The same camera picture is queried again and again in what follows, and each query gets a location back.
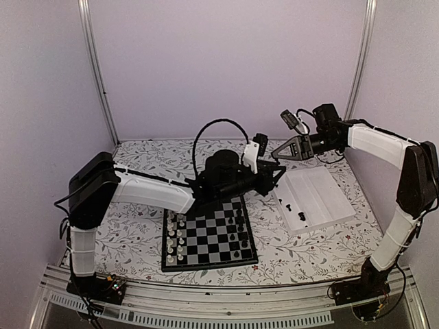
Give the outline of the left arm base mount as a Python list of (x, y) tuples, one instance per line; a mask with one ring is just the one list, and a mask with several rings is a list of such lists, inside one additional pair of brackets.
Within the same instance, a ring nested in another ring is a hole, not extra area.
[(122, 305), (126, 293), (126, 279), (115, 274), (105, 278), (95, 273), (87, 277), (77, 277), (71, 274), (67, 292), (88, 300)]

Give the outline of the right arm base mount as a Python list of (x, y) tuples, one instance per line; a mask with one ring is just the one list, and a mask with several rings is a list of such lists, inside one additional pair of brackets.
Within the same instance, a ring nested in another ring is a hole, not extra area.
[(327, 297), (336, 306), (350, 304), (354, 316), (362, 321), (375, 321), (387, 304), (390, 285), (385, 280), (371, 289), (356, 280), (335, 280), (327, 289)]

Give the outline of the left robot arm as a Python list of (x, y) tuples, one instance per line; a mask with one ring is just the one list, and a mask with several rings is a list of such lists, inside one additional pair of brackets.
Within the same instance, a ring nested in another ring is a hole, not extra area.
[(195, 179), (177, 182), (133, 171), (116, 164), (108, 152), (101, 152), (69, 182), (69, 194), (55, 202), (68, 202), (71, 227), (71, 265), (75, 285), (87, 297), (97, 297), (102, 283), (94, 276), (97, 228), (113, 202), (143, 204), (182, 215), (208, 215), (223, 203), (247, 192), (262, 196), (271, 192), (286, 168), (259, 159), (259, 146), (249, 144), (242, 155), (223, 149), (208, 157)]

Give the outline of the black and grey chessboard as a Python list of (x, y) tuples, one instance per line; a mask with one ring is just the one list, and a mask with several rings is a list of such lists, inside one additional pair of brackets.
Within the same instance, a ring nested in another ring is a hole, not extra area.
[[(242, 216), (237, 216), (236, 209), (242, 209)], [(236, 224), (229, 224), (228, 219), (235, 218)], [(247, 240), (239, 238), (238, 230), (229, 232), (228, 226), (238, 228), (239, 222), (244, 222), (244, 231)], [(230, 234), (236, 239), (230, 241)], [(247, 241), (247, 248), (241, 246)], [(240, 257), (233, 256), (239, 251)], [(166, 257), (174, 257), (172, 264), (167, 264)], [(177, 261), (177, 254), (184, 256)], [(199, 215), (176, 214), (170, 210), (163, 213), (163, 239), (161, 270), (163, 272), (199, 271), (255, 265), (259, 261), (257, 248), (254, 243), (246, 203), (242, 196), (216, 204), (208, 212)]]

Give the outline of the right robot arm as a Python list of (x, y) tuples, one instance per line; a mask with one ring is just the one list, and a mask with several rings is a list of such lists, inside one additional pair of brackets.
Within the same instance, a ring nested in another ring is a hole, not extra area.
[(392, 219), (355, 283), (357, 296), (368, 299), (418, 237), (426, 215), (438, 209), (436, 144), (402, 136), (365, 119), (342, 119), (331, 103), (311, 111), (284, 110), (280, 117), (296, 135), (272, 152), (275, 159), (303, 161), (328, 151), (352, 150), (385, 162), (398, 173)]

